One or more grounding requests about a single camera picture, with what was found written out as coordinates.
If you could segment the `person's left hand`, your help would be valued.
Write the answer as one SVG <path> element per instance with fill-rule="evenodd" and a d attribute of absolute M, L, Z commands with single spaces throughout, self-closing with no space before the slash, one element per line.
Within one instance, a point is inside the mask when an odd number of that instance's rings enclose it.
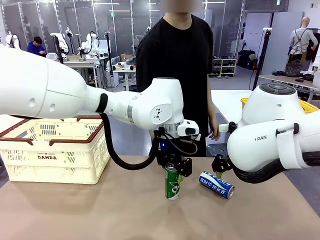
<path fill-rule="evenodd" d="M 217 120 L 217 117 L 214 116 L 214 117 L 211 117 L 209 118 L 209 127 L 210 127 L 210 131 L 209 131 L 209 135 L 208 137 L 211 139 L 211 140 L 215 140 L 215 141 L 218 141 L 221 137 L 221 133 L 220 133 L 220 129 L 219 129 L 219 122 Z"/>

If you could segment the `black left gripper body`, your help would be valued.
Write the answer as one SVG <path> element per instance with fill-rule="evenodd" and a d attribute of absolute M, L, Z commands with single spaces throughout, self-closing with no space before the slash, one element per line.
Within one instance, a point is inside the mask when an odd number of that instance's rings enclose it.
<path fill-rule="evenodd" d="M 159 141 L 159 148 L 156 154 L 157 156 L 171 156 L 171 160 L 175 161 L 176 159 L 180 160 L 181 156 L 187 156 L 183 153 L 183 142 L 181 138 L 172 138 L 168 135 L 160 135 L 158 134 L 155 137 Z"/>

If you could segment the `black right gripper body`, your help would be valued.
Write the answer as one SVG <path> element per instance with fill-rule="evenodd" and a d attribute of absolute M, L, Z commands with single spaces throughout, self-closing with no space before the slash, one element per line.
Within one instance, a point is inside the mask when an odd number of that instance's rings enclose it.
<path fill-rule="evenodd" d="M 224 173 L 233 169 L 233 164 L 228 156 L 217 154 L 211 164 L 214 173 Z"/>

